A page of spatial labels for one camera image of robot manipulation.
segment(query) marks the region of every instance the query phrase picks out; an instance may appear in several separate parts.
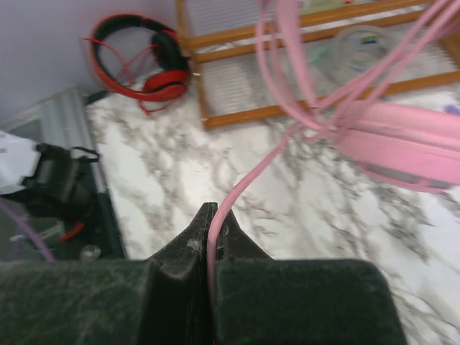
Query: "marble countertop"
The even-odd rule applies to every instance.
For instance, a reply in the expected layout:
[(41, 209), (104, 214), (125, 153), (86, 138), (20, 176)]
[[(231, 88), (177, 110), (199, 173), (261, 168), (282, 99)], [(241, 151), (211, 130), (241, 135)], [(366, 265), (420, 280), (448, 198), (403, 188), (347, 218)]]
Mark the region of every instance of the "marble countertop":
[[(442, 111), (458, 95), (451, 86), (386, 100)], [(282, 117), (204, 132), (195, 86), (152, 118), (119, 95), (90, 105), (88, 116), (132, 259), (168, 243), (202, 203), (220, 203), (292, 123)], [(291, 139), (234, 213), (276, 259), (373, 262), (410, 344), (460, 344), (460, 188), (431, 195), (376, 183), (328, 141)]]

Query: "pink string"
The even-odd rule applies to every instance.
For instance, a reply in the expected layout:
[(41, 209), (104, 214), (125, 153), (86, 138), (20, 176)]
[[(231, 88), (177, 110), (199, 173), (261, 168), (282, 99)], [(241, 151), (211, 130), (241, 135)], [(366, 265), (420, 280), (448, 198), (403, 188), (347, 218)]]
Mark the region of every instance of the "pink string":
[[(255, 167), (255, 169), (247, 174), (227, 195), (211, 222), (211, 227), (208, 233), (207, 260), (209, 294), (212, 305), (214, 304), (216, 297), (214, 287), (216, 245), (222, 224), (237, 198), (244, 192), (251, 182), (271, 164), (276, 156), (282, 152), (282, 149), (288, 143), (289, 138), (300, 129), (312, 129), (313, 131), (316, 131), (316, 134), (312, 137), (303, 136), (302, 140), (305, 142), (312, 142), (320, 137), (328, 135), (333, 137), (335, 142), (340, 141), (345, 135), (347, 129), (359, 120), (359, 116), (363, 113), (366, 107), (371, 106), (377, 98), (385, 92), (388, 86), (394, 81), (394, 79), (396, 79), (401, 71), (413, 61), (415, 56), (423, 49), (423, 47), (425, 47), (428, 43), (439, 40), (460, 28), (460, 22), (449, 22), (460, 9), (460, 0), (436, 0), (433, 5), (423, 12), (400, 43), (384, 60), (375, 67), (349, 81), (345, 86), (342, 86), (330, 96), (319, 101), (311, 85), (308, 66), (305, 64), (306, 58), (299, 35), (300, 22), (298, 18), (298, 0), (276, 0), (276, 11), (273, 21), (274, 25), (272, 25), (272, 30), (270, 32), (270, 56), (277, 82), (272, 79), (269, 68), (267, 67), (264, 47), (265, 17), (270, 0), (259, 0), (259, 3), (260, 18), (256, 24), (255, 31), (257, 38), (257, 61), (259, 63), (260, 72), (267, 84), (267, 87), (279, 103), (280, 107), (286, 114), (291, 115), (297, 122), (286, 131), (278, 146), (276, 146), (276, 148), (269, 153), (268, 156), (266, 156), (266, 158), (264, 158), (263, 161)], [(417, 33), (419, 33), (419, 31), (432, 18), (434, 18), (435, 15), (438, 15), (436, 21), (434, 21), (425, 34), (408, 49), (407, 46), (409, 43), (415, 38)], [(282, 35), (285, 42), (286, 51), (288, 52), (290, 62), (294, 67), (294, 74), (298, 81), (298, 85), (305, 96), (307, 104), (310, 106), (309, 111), (302, 108), (295, 100), (293, 92), (289, 91), (288, 83), (285, 80), (280, 67), (279, 52), (277, 51), (278, 44), (276, 42), (276, 36), (278, 36), (278, 34)], [(355, 102), (361, 93), (370, 87), (388, 68), (392, 68), (392, 70), (369, 94), (367, 99), (360, 103), (359, 110), (355, 111), (352, 116), (347, 114), (347, 110), (351, 104)], [(321, 111), (332, 106), (343, 97), (346, 98), (337, 106), (335, 114), (328, 121), (320, 123), (318, 120), (321, 118)]]

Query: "black device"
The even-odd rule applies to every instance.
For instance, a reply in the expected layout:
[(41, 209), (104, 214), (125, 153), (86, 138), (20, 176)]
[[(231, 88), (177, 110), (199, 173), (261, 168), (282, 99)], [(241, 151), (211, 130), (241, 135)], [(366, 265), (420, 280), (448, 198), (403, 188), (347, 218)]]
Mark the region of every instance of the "black device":
[(0, 266), (0, 344), (407, 344), (374, 265), (270, 259), (232, 213), (218, 243), (213, 313), (206, 237), (216, 209), (203, 204), (145, 261)]

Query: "wooden frame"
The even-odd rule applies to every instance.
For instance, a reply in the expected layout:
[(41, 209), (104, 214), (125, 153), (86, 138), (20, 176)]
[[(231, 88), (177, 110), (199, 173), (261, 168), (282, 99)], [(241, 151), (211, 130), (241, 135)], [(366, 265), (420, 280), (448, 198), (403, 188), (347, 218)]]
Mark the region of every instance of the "wooden frame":
[[(422, 4), (429, 4), (433, 0), (383, 0), (371, 2), (368, 4), (360, 4), (348, 6), (341, 9), (334, 9), (331, 11), (322, 11), (315, 14), (306, 14), (300, 17), (302, 27), (313, 26), (318, 24), (325, 24), (327, 22), (335, 22), (344, 19), (351, 19), (361, 17), (368, 14), (378, 14), (386, 11), (402, 9), (409, 6), (417, 6)], [(252, 54), (255, 52), (254, 44), (242, 45), (225, 50), (217, 50), (215, 52), (198, 52), (199, 49), (210, 47), (213, 45), (221, 45), (227, 42), (234, 42), (238, 40), (245, 40), (254, 37), (254, 26), (240, 27), (238, 29), (231, 29), (212, 34), (205, 34), (202, 36), (193, 36), (188, 31), (188, 13), (186, 11), (186, 0), (175, 0), (177, 14), (178, 14), (178, 37), (183, 54), (189, 57), (193, 62), (193, 74), (198, 83), (198, 97), (201, 108), (201, 120), (206, 130), (216, 127), (222, 127), (230, 124), (238, 124), (242, 122), (267, 119), (284, 114), (284, 111), (279, 106), (266, 106), (259, 109), (248, 111), (240, 111), (238, 113), (226, 114), (220, 116), (209, 116), (208, 106), (206, 102), (206, 92), (204, 87), (203, 76), (201, 75), (202, 64), (211, 61), (217, 61), (227, 58), (233, 58), (240, 55)], [(360, 22), (357, 24), (374, 25), (379, 27), (389, 27), (397, 24), (404, 24), (407, 22), (415, 21), (423, 11), (414, 11), (411, 13), (398, 14), (392, 17), (385, 17), (382, 19), (370, 20), (367, 22)], [(345, 25), (341, 27), (334, 27), (332, 29), (324, 29), (315, 32), (303, 34), (304, 42), (312, 42), (317, 40), (324, 40), (331, 38), (339, 33), (341, 30), (352, 25)], [(267, 24), (266, 30), (270, 28), (270, 23)], [(442, 47), (450, 54), (457, 67), (460, 68), (460, 31), (451, 34), (450, 36), (441, 40)], [(434, 86), (441, 86), (449, 83), (460, 82), (460, 70), (432, 75), (413, 80), (402, 81), (393, 83), (385, 92), (385, 95), (414, 91), (421, 88), (430, 88)], [(366, 90), (361, 95), (364, 98), (371, 89)], [(306, 109), (308, 105), (300, 102)]]

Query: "gray wall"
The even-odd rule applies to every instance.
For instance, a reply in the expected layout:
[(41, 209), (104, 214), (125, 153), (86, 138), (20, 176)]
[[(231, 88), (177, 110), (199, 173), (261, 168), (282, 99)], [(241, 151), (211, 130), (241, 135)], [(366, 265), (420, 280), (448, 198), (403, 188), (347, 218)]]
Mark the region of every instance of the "gray wall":
[[(120, 12), (175, 26), (173, 0), (0, 0), (0, 117), (75, 84), (98, 91), (83, 59), (81, 38), (100, 19)], [(122, 53), (146, 45), (145, 36), (122, 38)]]

